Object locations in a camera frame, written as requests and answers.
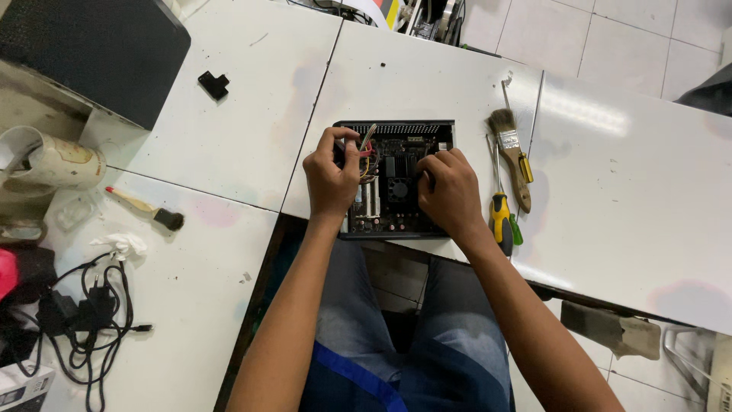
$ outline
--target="yellow screwdriver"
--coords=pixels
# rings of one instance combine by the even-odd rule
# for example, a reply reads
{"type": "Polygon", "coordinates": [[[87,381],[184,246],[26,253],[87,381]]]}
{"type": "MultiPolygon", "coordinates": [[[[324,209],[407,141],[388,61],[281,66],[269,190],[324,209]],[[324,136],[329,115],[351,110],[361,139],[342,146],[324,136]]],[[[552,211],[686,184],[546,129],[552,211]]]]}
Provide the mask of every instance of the yellow screwdriver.
{"type": "Polygon", "coordinates": [[[503,183],[501,182],[501,166],[498,164],[498,139],[496,139],[496,150],[491,153],[491,158],[493,159],[493,174],[496,176],[496,189],[498,191],[493,195],[493,201],[490,203],[490,222],[488,226],[493,231],[493,237],[504,254],[511,256],[513,252],[513,230],[509,222],[511,213],[508,211],[508,198],[503,192],[503,183]]]}

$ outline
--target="white tissue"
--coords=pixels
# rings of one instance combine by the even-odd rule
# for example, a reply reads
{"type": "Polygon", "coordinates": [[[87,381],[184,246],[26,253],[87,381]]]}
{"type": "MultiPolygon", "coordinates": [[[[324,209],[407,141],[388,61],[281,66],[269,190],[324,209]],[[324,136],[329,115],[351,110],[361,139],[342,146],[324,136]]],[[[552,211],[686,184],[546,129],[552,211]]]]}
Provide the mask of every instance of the white tissue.
{"type": "Polygon", "coordinates": [[[106,235],[96,238],[89,242],[90,245],[111,245],[113,258],[117,260],[125,260],[131,253],[142,254],[147,250],[147,245],[138,236],[130,233],[115,233],[114,235],[106,235]]]}

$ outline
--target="paper cup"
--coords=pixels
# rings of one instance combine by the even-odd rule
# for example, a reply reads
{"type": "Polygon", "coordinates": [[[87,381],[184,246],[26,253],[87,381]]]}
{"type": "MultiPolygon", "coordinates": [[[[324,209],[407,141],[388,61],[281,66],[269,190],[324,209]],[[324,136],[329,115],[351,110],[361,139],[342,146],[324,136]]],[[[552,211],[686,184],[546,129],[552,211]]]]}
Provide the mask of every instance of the paper cup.
{"type": "Polygon", "coordinates": [[[9,181],[84,190],[96,186],[107,171],[101,152],[30,126],[17,126],[0,135],[0,168],[5,169],[13,158],[29,152],[30,170],[11,173],[9,181]]]}

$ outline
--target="white table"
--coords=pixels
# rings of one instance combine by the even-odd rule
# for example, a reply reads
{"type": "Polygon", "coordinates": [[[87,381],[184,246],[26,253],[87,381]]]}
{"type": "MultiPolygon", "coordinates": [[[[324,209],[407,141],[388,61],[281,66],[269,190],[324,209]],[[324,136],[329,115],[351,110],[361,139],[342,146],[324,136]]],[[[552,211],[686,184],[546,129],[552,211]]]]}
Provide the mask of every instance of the white table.
{"type": "Polygon", "coordinates": [[[547,74],[514,265],[732,334],[732,119],[547,74]]]}
{"type": "MultiPolygon", "coordinates": [[[[511,78],[509,103],[516,112],[521,146],[529,149],[542,71],[403,34],[344,22],[313,119],[297,161],[282,212],[308,218],[307,181],[302,159],[315,150],[323,129],[339,120],[453,119],[455,146],[479,178],[480,199],[488,218],[496,191],[485,120],[504,108],[501,80],[511,78]]],[[[510,210],[518,209],[502,174],[510,210]]],[[[466,262],[450,240],[401,240],[396,243],[466,262]]]]}
{"type": "Polygon", "coordinates": [[[267,0],[210,0],[185,21],[190,50],[153,131],[96,111],[81,144],[116,168],[279,211],[340,24],[267,0]],[[207,70],[230,81],[219,102],[198,84],[207,70]]]}
{"type": "MultiPolygon", "coordinates": [[[[107,411],[210,411],[277,214],[115,169],[108,169],[104,180],[89,193],[100,213],[71,232],[59,229],[53,217],[78,192],[57,193],[46,217],[49,232],[42,246],[56,252],[60,275],[110,250],[109,246],[90,246],[94,238],[118,232],[142,238],[148,246],[145,257],[131,258],[125,270],[135,324],[155,325],[153,332],[130,332],[122,341],[105,379],[107,411]],[[183,228],[169,232],[105,192],[106,185],[183,213],[183,228]]],[[[108,260],[100,262],[103,269],[108,260]]],[[[69,275],[57,289],[78,300],[82,296],[80,274],[69,275]]],[[[113,271],[111,278],[119,276],[113,271]]],[[[91,271],[87,280],[94,280],[91,271]]],[[[64,342],[62,352],[68,353],[66,338],[58,340],[64,342]]],[[[86,387],[63,376],[48,339],[42,363],[55,367],[59,374],[43,410],[83,411],[86,387]]],[[[101,359],[94,363],[97,372],[100,363],[101,359]]],[[[98,399],[96,391],[92,399],[98,399]]]]}

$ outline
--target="yellow wire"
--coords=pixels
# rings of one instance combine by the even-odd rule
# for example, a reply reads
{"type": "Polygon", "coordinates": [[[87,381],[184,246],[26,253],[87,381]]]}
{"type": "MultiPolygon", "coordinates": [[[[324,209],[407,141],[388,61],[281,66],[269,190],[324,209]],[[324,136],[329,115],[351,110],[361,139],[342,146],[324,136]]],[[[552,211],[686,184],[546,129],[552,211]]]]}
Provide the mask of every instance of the yellow wire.
{"type": "Polygon", "coordinates": [[[364,174],[361,175],[361,177],[360,177],[361,179],[363,179],[364,176],[368,173],[368,163],[369,163],[368,158],[366,158],[366,169],[364,170],[364,174]]]}

